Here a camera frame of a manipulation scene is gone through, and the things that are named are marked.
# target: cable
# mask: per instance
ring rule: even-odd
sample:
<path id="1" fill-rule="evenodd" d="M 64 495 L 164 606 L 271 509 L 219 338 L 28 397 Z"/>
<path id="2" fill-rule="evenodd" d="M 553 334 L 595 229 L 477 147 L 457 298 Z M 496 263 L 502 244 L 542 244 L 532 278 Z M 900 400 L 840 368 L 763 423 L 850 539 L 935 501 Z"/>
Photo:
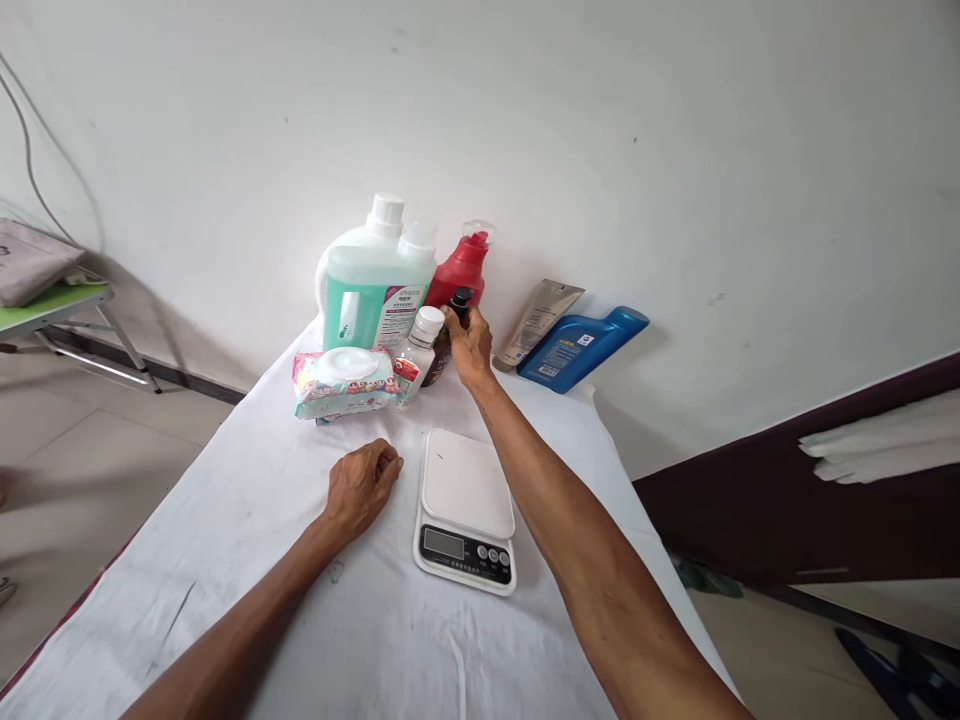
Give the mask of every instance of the cable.
<path id="1" fill-rule="evenodd" d="M 13 72 L 13 69 L 7 63 L 7 59 L 3 56 L 3 53 L 0 52 L 0 64 L 6 68 L 7 72 L 10 73 L 10 76 L 14 78 L 17 86 L 20 87 L 21 92 L 23 91 L 23 86 L 20 85 L 20 80 L 17 78 L 16 73 Z M 6 79 L 3 77 L 3 73 L 0 73 L 0 85 L 3 85 L 3 89 L 7 93 L 7 97 L 10 98 L 10 102 L 13 104 L 13 109 L 17 112 L 17 118 L 20 120 L 20 129 L 23 131 L 23 144 L 26 148 L 26 161 L 27 161 L 27 176 L 30 178 L 30 187 L 33 188 L 33 194 L 37 196 L 37 200 L 40 201 L 40 205 L 43 206 L 43 209 L 46 211 L 47 215 L 50 216 L 50 219 L 53 220 L 54 224 L 60 228 L 60 232 L 63 233 L 64 237 L 70 241 L 70 244 L 74 247 L 80 247 L 80 243 L 73 239 L 73 236 L 67 232 L 66 228 L 60 224 L 60 221 L 57 220 L 57 216 L 53 214 L 53 211 L 50 209 L 50 206 L 47 205 L 47 201 L 43 197 L 43 193 L 40 192 L 40 188 L 37 185 L 37 178 L 33 173 L 33 145 L 30 139 L 30 128 L 27 126 L 27 120 L 23 116 L 23 110 L 20 108 L 20 103 L 17 102 L 16 96 L 13 94 L 13 91 L 10 89 L 10 86 L 7 84 Z"/>

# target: tube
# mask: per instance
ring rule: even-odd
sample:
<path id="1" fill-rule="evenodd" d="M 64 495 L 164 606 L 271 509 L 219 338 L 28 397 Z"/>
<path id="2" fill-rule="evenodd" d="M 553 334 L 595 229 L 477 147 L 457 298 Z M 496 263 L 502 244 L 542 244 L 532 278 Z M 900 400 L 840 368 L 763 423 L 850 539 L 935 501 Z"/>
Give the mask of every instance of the tube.
<path id="1" fill-rule="evenodd" d="M 554 323 L 584 292 L 583 288 L 544 278 L 523 311 L 510 340 L 493 356 L 493 366 L 500 372 L 510 372 L 543 340 Z"/>

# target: metal stool leg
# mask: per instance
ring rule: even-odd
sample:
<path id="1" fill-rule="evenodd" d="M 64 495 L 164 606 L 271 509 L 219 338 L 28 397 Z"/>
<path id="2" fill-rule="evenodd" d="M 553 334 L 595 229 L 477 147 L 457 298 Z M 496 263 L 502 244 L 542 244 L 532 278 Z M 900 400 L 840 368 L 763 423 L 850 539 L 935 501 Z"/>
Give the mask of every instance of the metal stool leg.
<path id="1" fill-rule="evenodd" d="M 44 335 L 40 330 L 34 330 L 33 336 L 40 341 L 41 345 L 43 345 L 47 350 L 52 352 L 54 355 L 63 355 L 63 353 L 60 352 L 60 348 L 58 348 L 56 345 L 50 342 L 50 338 Z"/>
<path id="2" fill-rule="evenodd" d="M 103 305 L 97 306 L 97 312 L 100 313 L 100 317 L 104 319 L 113 332 L 117 334 L 117 337 L 120 339 L 120 344 L 123 345 L 123 349 L 127 351 L 127 355 L 129 355 L 130 359 L 133 360 L 134 366 L 140 371 L 140 374 L 143 375 L 143 379 L 146 380 L 147 384 L 153 388 L 153 391 L 157 395 L 163 392 L 160 389 L 160 386 L 157 385 L 157 381 L 153 378 L 153 375 L 151 375 L 150 371 L 147 370 L 147 364 L 143 361 L 143 358 L 140 357 L 140 353 L 137 352 L 137 349 L 133 346 L 133 343 L 130 342 L 130 338 L 127 337 L 127 334 L 123 331 L 120 323 L 117 322 L 117 318 L 114 316 L 113 311 L 107 307 L 106 303 L 104 303 Z"/>

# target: white kitchen scale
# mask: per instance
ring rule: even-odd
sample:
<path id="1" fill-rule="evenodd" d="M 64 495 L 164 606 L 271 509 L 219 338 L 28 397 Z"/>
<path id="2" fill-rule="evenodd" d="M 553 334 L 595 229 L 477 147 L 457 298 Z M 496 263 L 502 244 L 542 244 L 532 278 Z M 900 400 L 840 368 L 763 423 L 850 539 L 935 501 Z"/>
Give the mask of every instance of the white kitchen scale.
<path id="1" fill-rule="evenodd" d="M 513 499 L 492 445 L 427 437 L 413 559 L 422 570 L 506 597 L 517 588 Z"/>

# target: fabric bag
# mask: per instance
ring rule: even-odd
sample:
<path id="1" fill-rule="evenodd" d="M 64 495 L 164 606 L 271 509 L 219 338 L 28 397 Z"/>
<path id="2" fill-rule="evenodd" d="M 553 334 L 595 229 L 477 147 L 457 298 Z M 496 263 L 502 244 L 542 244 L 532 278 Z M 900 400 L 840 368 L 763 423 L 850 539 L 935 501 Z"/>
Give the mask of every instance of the fabric bag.
<path id="1" fill-rule="evenodd" d="M 74 267 L 84 251 L 0 219 L 0 307 L 24 307 Z"/>

